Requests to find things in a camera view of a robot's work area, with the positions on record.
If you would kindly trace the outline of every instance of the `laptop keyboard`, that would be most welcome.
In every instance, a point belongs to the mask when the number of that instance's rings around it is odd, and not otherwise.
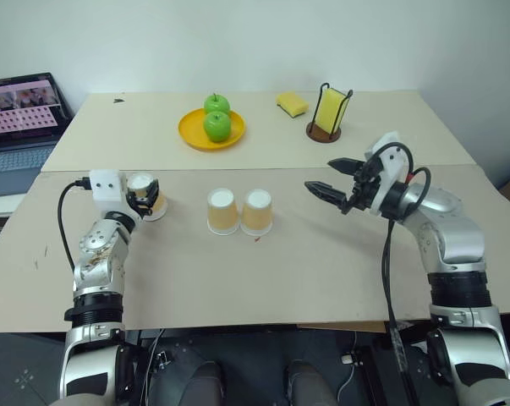
[[[0,172],[42,167],[52,153],[53,147],[30,148],[21,151],[0,153]]]

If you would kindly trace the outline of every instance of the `gray pants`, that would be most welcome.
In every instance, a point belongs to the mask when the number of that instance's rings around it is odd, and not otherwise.
[[[322,375],[310,364],[294,361],[288,367],[288,400],[293,406],[337,406]],[[206,362],[190,378],[179,406],[223,406],[221,369]]]

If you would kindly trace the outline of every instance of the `laptop screen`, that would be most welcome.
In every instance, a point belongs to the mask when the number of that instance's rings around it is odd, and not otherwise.
[[[71,119],[51,74],[0,80],[0,148],[58,141]]]

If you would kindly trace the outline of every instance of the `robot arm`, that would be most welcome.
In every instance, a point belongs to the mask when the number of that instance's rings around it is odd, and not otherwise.
[[[510,354],[499,311],[486,287],[484,235],[463,214],[455,195],[429,185],[409,185],[409,176],[405,183],[398,181],[408,156],[412,173],[412,157],[405,155],[403,146],[397,133],[389,133],[365,153],[366,162],[328,162],[354,176],[349,199],[322,182],[305,186],[343,214],[353,207],[369,208],[414,235],[431,285],[430,313],[437,329],[428,335],[427,344],[436,376],[453,384],[462,406],[510,404]]]
[[[134,355],[124,341],[122,323],[123,264],[130,234],[151,214],[158,182],[148,181],[143,193],[135,193],[118,171],[91,171],[89,180],[102,218],[80,240],[74,306],[65,313],[72,328],[65,342],[59,397],[64,404],[88,404],[91,398],[108,406],[127,400],[134,389]]]

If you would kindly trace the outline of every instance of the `paper cup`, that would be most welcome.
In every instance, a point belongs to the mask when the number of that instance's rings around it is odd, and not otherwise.
[[[253,189],[245,196],[241,214],[241,229],[248,235],[260,237],[271,230],[271,196],[263,189]]]
[[[136,194],[136,197],[146,197],[147,190],[155,178],[153,175],[146,172],[134,173],[127,181],[127,187],[131,192]],[[151,208],[151,216],[145,216],[144,220],[147,222],[154,222],[158,220],[167,212],[168,201],[166,196],[159,189],[159,195],[157,196],[153,207]]]
[[[217,235],[229,235],[238,229],[238,208],[229,189],[215,189],[207,196],[207,227]]]

